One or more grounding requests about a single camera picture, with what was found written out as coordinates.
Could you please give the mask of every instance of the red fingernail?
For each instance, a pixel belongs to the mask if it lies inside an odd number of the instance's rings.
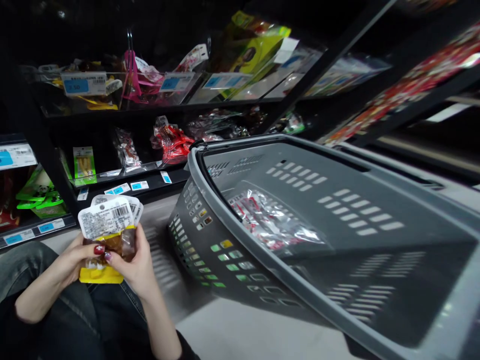
[[[102,255],[105,252],[105,246],[104,245],[97,245],[93,249],[93,253],[95,255]]]

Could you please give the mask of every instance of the floor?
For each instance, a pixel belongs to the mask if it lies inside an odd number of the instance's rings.
[[[341,332],[213,298],[179,271],[166,250],[163,229],[177,196],[145,206],[141,223],[155,274],[177,329],[202,359],[353,360]],[[60,253],[78,230],[43,242]]]

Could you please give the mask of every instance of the product label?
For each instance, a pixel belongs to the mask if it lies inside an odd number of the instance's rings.
[[[78,221],[83,236],[86,239],[96,239],[122,231],[134,223],[134,217],[129,201],[119,196],[81,210]]]
[[[47,222],[43,225],[38,226],[38,231],[40,234],[48,233],[55,229],[61,229],[65,227],[65,222],[63,219],[57,219],[51,222]]]
[[[181,92],[185,91],[194,78],[194,72],[167,72],[160,92]]]
[[[34,237],[35,237],[35,234],[32,231],[32,229],[28,229],[28,230],[20,231],[15,234],[9,235],[5,237],[4,240],[8,245],[13,245],[16,243],[27,241],[28,239],[32,239]]]
[[[32,148],[28,144],[0,146],[0,169],[13,169],[37,164]]]
[[[105,194],[110,195],[119,195],[130,191],[130,186],[127,183],[124,183],[120,186],[111,188],[110,190],[104,191]]]
[[[163,181],[166,182],[167,184],[171,184],[172,180],[170,179],[169,174],[166,171],[160,171],[161,177],[163,178]]]
[[[238,72],[219,72],[210,76],[210,79],[203,85],[204,89],[240,89],[245,85],[252,75]]]
[[[84,187],[80,189],[80,192],[78,193],[78,197],[76,199],[77,201],[82,201],[82,200],[87,200],[88,197],[89,197],[89,188]]]
[[[149,188],[149,183],[146,181],[140,181],[140,182],[131,182],[130,183],[131,189],[133,191],[135,190],[141,190],[141,189],[148,189]]]
[[[106,94],[107,73],[104,71],[65,72],[60,76],[68,97]]]

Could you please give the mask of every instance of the sleeve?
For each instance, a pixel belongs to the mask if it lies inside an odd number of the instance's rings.
[[[0,349],[3,354],[15,355],[17,360],[26,359],[29,351],[36,348],[43,325],[43,321],[28,324],[17,317],[15,301],[21,293],[17,292],[0,302]]]
[[[181,344],[181,356],[178,360],[200,360],[199,356],[194,353],[187,340],[185,340],[178,330],[176,331],[176,334],[178,335]]]

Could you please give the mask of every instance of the shopping basket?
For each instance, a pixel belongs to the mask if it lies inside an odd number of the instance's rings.
[[[469,341],[480,309],[477,213],[287,135],[201,143],[187,168],[169,232],[187,271],[215,295],[333,324],[386,359],[456,359]],[[279,257],[231,206],[249,190],[323,244]]]

